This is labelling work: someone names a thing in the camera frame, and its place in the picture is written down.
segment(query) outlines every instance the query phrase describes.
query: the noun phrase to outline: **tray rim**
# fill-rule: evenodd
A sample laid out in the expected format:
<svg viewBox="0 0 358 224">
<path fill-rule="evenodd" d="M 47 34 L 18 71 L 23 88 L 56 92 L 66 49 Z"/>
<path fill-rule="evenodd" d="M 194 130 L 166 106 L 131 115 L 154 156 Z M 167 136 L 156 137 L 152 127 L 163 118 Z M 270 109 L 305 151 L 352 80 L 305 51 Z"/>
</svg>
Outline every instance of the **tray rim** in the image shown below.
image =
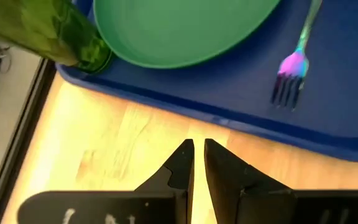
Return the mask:
<svg viewBox="0 0 358 224">
<path fill-rule="evenodd" d="M 215 114 L 205 113 L 203 111 L 197 111 L 192 108 L 185 108 L 183 106 L 174 105 L 173 103 L 156 100 L 148 96 L 138 95 L 137 93 L 120 90 L 118 88 L 113 88 L 110 86 L 103 86 L 104 88 L 103 90 L 101 90 L 100 86 L 97 84 L 86 82 L 84 80 L 80 80 L 79 78 L 72 77 L 69 73 L 66 72 L 65 67 L 66 66 L 64 65 L 60 65 L 58 63 L 56 64 L 56 68 L 64 80 L 66 80 L 71 84 L 81 86 L 83 88 L 94 90 L 107 95 L 120 97 L 126 100 L 135 101 L 137 103 L 141 103 L 144 105 L 153 106 L 156 108 L 160 108 L 162 110 L 170 111 L 172 113 L 217 124 L 225 128 L 230 128 L 243 133 L 253 134 L 261 138 L 278 141 L 284 144 L 300 147 L 302 149 L 307 149 L 313 152 L 335 157 L 338 159 L 358 162 L 358 151 L 352 150 L 350 148 L 320 144 L 307 139 L 294 137 L 289 134 L 283 134 L 277 131 L 261 128 L 252 124 L 242 123 L 240 121 L 233 121 L 227 118 L 223 118 L 221 116 L 217 116 Z"/>
</svg>

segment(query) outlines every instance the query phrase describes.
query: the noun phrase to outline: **blue tray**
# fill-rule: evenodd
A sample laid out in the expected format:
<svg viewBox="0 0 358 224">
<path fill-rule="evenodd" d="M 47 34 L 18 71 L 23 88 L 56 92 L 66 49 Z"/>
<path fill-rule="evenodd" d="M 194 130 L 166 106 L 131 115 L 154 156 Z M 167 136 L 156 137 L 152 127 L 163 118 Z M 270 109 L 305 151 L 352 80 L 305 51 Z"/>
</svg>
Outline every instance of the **blue tray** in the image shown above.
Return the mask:
<svg viewBox="0 0 358 224">
<path fill-rule="evenodd" d="M 91 0 L 77 5 L 93 21 Z M 192 67 L 156 70 L 117 59 L 96 76 L 57 68 L 65 80 L 85 88 L 358 161 L 358 1 L 323 1 L 296 110 L 269 103 L 280 62 L 294 51 L 309 5 L 282 0 L 246 40 Z"/>
</svg>

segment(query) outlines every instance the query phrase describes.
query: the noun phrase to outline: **table surface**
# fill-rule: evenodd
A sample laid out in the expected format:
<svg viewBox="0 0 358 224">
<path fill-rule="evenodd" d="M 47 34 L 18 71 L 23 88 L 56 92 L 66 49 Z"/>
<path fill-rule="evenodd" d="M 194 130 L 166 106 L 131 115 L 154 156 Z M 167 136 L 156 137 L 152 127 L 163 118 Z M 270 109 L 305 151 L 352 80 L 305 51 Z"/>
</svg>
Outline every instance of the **table surface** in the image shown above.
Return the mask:
<svg viewBox="0 0 358 224">
<path fill-rule="evenodd" d="M 293 189 L 358 189 L 358 163 L 240 133 L 86 90 L 57 75 L 2 223 L 46 190 L 134 190 L 184 139 L 195 142 L 192 223 L 216 223 L 205 177 L 204 139 Z"/>
</svg>

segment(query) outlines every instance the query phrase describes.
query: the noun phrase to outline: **floor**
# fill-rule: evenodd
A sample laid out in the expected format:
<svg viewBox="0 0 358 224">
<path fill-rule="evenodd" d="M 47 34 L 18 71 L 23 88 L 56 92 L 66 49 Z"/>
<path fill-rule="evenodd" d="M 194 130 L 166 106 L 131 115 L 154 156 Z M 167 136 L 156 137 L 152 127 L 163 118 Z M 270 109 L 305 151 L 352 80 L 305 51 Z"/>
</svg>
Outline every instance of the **floor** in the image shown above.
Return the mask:
<svg viewBox="0 0 358 224">
<path fill-rule="evenodd" d="M 38 56 L 20 49 L 11 48 L 9 52 L 11 68 L 7 73 L 0 71 L 0 164 L 40 60 Z M 2 69 L 6 68 L 7 60 L 2 61 Z"/>
</svg>

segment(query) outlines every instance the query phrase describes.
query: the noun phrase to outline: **iridescent fork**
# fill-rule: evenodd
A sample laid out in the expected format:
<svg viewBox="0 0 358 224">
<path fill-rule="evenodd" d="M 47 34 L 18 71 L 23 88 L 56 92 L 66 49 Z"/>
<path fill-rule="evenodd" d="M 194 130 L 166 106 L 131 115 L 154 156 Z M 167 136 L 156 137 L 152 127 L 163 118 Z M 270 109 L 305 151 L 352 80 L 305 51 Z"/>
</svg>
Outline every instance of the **iridescent fork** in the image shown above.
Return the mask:
<svg viewBox="0 0 358 224">
<path fill-rule="evenodd" d="M 276 103 L 278 96 L 277 106 L 282 105 L 283 98 L 284 106 L 287 106 L 292 93 L 292 110 L 295 109 L 296 104 L 298 103 L 299 94 L 303 89 L 306 73 L 309 68 L 309 60 L 306 58 L 305 48 L 310 36 L 311 26 L 313 25 L 322 1 L 323 0 L 312 0 L 295 51 L 281 62 L 274 84 L 272 98 L 270 99 L 272 104 Z"/>
</svg>

